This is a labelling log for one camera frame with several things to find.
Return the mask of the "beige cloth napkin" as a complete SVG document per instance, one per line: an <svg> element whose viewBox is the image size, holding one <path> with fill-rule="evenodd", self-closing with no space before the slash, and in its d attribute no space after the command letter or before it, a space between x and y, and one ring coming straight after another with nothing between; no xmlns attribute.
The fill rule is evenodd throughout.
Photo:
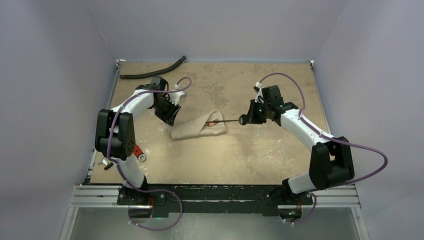
<svg viewBox="0 0 424 240"><path fill-rule="evenodd" d="M196 119L186 123L173 126L170 129L172 140L184 140L198 137L217 136L227 133L226 125L223 122L215 123L210 126L210 121L223 120L223 115L218 109L212 109L207 114L204 114Z"/></svg>

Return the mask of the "black foam tube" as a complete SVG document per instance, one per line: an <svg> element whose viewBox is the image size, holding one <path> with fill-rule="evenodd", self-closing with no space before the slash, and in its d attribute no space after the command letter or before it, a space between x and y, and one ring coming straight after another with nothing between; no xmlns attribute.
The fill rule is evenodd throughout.
<svg viewBox="0 0 424 240"><path fill-rule="evenodd" d="M151 77L155 77L155 76L160 76L160 75L163 75L163 74L167 74L171 71L174 71L182 63L184 63L186 59L187 59L187 57L185 55L183 55L179 60L177 60L175 63L173 63L172 65L170 65L166 68L147 72L147 73L140 73L140 74L121 74L119 76L119 78L121 80L137 80L137 79L147 79L147 78L151 78Z"/></svg>

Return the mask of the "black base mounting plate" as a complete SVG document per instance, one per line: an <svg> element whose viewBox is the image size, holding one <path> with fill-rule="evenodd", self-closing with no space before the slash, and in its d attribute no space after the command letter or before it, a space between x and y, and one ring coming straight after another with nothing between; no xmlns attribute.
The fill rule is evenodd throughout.
<svg viewBox="0 0 424 240"><path fill-rule="evenodd" d="M149 192L118 188L117 205L146 207L153 218L170 213L261 214L264 217L288 216L299 205L313 204L307 193L288 194L281 185L251 184L159 184L149 183Z"/></svg>

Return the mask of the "aluminium frame rail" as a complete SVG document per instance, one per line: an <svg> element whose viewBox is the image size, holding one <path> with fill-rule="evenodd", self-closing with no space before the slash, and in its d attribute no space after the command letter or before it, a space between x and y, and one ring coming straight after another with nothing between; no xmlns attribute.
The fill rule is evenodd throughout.
<svg viewBox="0 0 424 240"><path fill-rule="evenodd" d="M118 185L77 185L73 188L69 207L74 208L117 208L119 198ZM184 202L252 202L253 199L236 198L234 193L227 196L195 196L187 197L177 194ZM339 186L315 191L318 208L359 208L361 203L355 186Z"/></svg>

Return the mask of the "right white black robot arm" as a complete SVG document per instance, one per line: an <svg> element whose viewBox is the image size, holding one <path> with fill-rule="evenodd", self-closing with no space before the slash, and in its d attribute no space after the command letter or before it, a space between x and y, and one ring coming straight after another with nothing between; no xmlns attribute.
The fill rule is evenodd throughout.
<svg viewBox="0 0 424 240"><path fill-rule="evenodd" d="M284 102L278 86L263 87L258 82L254 90L256 97L239 123L260 125L270 120L292 133L310 151L308 171L283 180L268 194L271 199L281 198L292 204L303 193L325 190L354 178L352 152L345 137L326 136L325 131L301 115L295 104Z"/></svg>

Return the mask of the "red handled wrench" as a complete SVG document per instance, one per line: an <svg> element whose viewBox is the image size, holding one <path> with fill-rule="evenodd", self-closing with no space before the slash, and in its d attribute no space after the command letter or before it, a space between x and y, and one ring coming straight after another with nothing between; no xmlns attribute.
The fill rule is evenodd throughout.
<svg viewBox="0 0 424 240"><path fill-rule="evenodd" d="M144 162L147 159L145 153L142 151L142 149L137 144L134 145L133 154L141 162Z"/></svg>

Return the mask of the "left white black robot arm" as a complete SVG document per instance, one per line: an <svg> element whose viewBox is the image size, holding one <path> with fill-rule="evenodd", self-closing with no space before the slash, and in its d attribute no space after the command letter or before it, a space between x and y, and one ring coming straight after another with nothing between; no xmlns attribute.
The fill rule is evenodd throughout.
<svg viewBox="0 0 424 240"><path fill-rule="evenodd" d="M173 126L181 109L179 101L185 96L179 83L169 89L169 83L154 76L150 83L139 85L123 103L97 114L94 147L112 162L122 178L118 204L129 201L142 205L152 199L147 178L137 165L134 120L144 111L153 109L165 124Z"/></svg>

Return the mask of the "black spoon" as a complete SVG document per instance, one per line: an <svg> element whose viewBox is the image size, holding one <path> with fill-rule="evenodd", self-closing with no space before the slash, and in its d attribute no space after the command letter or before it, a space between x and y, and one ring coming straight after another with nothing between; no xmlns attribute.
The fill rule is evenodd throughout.
<svg viewBox="0 0 424 240"><path fill-rule="evenodd" d="M237 122L240 125L245 125L246 124L245 123L245 115L243 114L237 119L222 119L222 120L219 120L219 123L230 123L230 122Z"/></svg>

